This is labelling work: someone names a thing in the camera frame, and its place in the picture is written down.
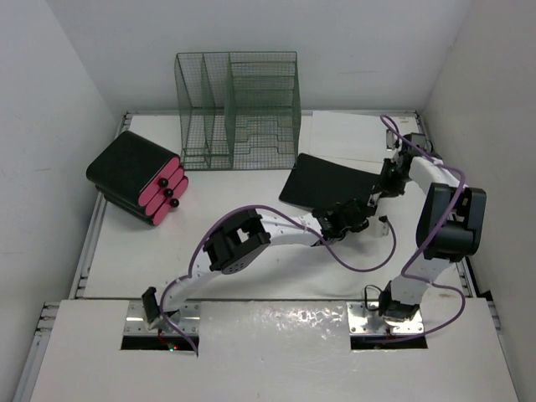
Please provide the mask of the white paper sheet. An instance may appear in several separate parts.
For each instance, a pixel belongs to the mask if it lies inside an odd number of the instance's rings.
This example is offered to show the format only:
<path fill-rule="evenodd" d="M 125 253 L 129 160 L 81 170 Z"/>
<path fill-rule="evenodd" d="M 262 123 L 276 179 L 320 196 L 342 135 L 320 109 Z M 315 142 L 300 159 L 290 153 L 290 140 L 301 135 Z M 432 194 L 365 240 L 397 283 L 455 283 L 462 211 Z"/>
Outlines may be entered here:
<path fill-rule="evenodd" d="M 395 154 L 388 148 L 387 127 L 378 116 L 314 111 L 309 151 L 318 157 L 382 162 Z"/>

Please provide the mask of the black pink drawer unit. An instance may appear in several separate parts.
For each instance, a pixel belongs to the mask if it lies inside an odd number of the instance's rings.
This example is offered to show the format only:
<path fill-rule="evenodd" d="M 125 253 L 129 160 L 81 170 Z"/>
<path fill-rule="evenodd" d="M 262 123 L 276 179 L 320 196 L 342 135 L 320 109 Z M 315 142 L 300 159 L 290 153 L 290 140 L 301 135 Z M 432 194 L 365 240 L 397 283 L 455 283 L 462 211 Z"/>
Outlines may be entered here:
<path fill-rule="evenodd" d="M 180 156 L 132 131 L 119 134 L 85 175 L 108 202 L 152 226 L 178 208 L 188 188 Z"/>

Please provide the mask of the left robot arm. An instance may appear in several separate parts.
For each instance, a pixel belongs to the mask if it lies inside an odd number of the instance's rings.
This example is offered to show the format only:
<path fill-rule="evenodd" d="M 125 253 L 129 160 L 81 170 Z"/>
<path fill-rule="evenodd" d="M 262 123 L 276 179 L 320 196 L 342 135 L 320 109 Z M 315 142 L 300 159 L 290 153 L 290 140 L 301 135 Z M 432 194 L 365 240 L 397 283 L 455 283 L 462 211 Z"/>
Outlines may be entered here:
<path fill-rule="evenodd" d="M 196 290 L 217 276 L 248 267 L 268 247 L 329 247 L 369 226 L 373 210 L 352 200 L 333 209 L 289 217 L 267 205 L 246 205 L 219 219 L 194 249 L 187 273 L 142 294 L 147 329 L 176 327 L 170 320 Z"/>

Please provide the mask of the black clipboard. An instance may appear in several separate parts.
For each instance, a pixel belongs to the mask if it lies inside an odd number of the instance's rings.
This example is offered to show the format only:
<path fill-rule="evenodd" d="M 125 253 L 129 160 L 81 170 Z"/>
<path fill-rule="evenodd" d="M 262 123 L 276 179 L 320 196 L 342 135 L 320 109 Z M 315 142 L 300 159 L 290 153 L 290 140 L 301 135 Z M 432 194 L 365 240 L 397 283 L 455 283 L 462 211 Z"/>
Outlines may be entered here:
<path fill-rule="evenodd" d="M 302 209 L 326 209 L 356 199 L 367 203 L 379 175 L 300 153 L 279 200 Z"/>

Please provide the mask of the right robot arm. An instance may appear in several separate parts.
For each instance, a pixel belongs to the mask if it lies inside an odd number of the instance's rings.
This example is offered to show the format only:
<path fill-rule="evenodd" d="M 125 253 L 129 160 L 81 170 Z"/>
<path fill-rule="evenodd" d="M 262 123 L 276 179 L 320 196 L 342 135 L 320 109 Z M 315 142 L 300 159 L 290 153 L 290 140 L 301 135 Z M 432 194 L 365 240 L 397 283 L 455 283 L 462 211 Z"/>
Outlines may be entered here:
<path fill-rule="evenodd" d="M 416 250 L 379 296 L 378 314 L 394 322 L 413 318 L 439 275 L 477 252 L 487 202 L 486 192 L 466 186 L 461 172 L 424 157 L 386 158 L 373 195 L 394 198 L 410 181 L 425 194 Z"/>

